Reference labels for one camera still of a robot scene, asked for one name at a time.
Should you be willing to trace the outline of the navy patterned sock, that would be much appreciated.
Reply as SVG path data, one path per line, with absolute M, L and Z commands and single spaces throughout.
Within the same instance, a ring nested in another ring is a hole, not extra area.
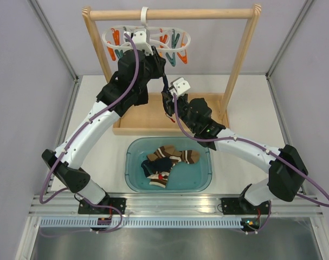
M 164 76 L 162 77 L 162 79 L 163 79 L 163 84 L 164 84 L 164 87 L 163 87 L 163 90 L 162 90 L 162 91 L 169 92 L 169 83 L 168 83 L 168 80 L 167 80 L 167 76 L 164 75 Z M 167 114 L 165 114 L 165 115 L 166 115 L 166 117 L 168 117 L 173 123 L 176 122 L 175 119 L 173 118 L 173 115 L 167 115 Z
M 141 168 L 144 171 L 145 177 L 149 177 L 153 174 L 158 174 L 161 172 L 169 172 L 173 166 L 172 161 L 170 158 L 160 158 L 155 161 L 144 160 L 141 163 Z

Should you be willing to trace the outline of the brown striped sock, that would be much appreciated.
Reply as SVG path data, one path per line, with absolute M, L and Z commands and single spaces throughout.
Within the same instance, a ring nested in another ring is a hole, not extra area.
M 195 150 L 179 151 L 174 145 L 165 145 L 157 149 L 162 157 L 169 158 L 174 164 L 186 163 L 195 164 L 200 160 L 200 153 Z
M 149 184 L 166 188 L 168 178 L 173 167 L 181 162 L 182 153 L 173 145 L 165 145 L 156 149 L 146 157 L 149 161 Z

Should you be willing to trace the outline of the black sock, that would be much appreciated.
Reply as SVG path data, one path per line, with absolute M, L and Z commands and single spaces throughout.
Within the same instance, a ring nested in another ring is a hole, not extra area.
M 147 81 L 139 81 L 138 84 L 133 87 L 134 92 L 136 93 L 135 106 L 148 104 L 149 94 L 147 89 Z

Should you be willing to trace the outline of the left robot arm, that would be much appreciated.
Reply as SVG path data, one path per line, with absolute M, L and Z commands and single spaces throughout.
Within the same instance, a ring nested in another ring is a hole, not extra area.
M 46 149 L 42 159 L 67 190 L 90 203 L 98 214 L 109 209 L 109 195 L 81 165 L 101 136 L 132 106 L 149 101 L 147 84 L 164 75 L 165 59 L 156 47 L 147 55 L 143 50 L 128 50 L 118 61 L 118 70 L 96 96 L 92 109 L 73 134 L 53 151 Z

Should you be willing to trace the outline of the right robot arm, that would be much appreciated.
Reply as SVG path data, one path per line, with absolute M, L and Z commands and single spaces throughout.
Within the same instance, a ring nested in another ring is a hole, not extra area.
M 170 92 L 163 91 L 162 102 L 165 112 L 174 115 L 179 126 L 186 125 L 190 130 L 187 136 L 201 146 L 233 154 L 268 175 L 263 181 L 249 184 L 239 195 L 238 206 L 242 212 L 252 213 L 260 204 L 272 199 L 293 201 L 308 175 L 293 146 L 270 147 L 237 135 L 212 119 L 212 110 L 204 98 L 189 101 L 187 95 L 173 97 Z

